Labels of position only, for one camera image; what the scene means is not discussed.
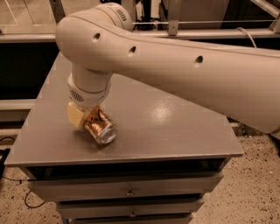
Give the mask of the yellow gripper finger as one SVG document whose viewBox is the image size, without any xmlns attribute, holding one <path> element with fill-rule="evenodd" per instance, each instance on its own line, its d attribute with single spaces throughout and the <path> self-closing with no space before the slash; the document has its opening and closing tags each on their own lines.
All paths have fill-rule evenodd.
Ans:
<svg viewBox="0 0 280 224">
<path fill-rule="evenodd" d="M 84 126 L 87 111 L 79 107 L 76 103 L 70 101 L 67 105 L 67 115 L 69 122 L 76 128 L 81 130 Z"/>
</svg>

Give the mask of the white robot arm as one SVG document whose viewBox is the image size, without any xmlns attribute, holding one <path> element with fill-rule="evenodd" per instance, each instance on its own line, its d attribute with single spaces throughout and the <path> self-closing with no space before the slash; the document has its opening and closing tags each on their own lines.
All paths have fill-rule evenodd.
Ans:
<svg viewBox="0 0 280 224">
<path fill-rule="evenodd" d="M 72 62 L 69 86 L 84 108 L 101 103 L 111 76 L 121 74 L 261 132 L 275 136 L 280 131 L 275 50 L 137 35 L 118 3 L 62 18 L 56 43 Z"/>
</svg>

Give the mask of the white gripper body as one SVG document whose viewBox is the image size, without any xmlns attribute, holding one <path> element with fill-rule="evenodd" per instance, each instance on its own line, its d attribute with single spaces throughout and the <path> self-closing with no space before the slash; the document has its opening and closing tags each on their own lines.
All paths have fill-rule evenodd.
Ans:
<svg viewBox="0 0 280 224">
<path fill-rule="evenodd" d="M 72 64 L 68 77 L 70 99 L 84 109 L 100 105 L 111 87 L 112 73 L 86 69 Z"/>
</svg>

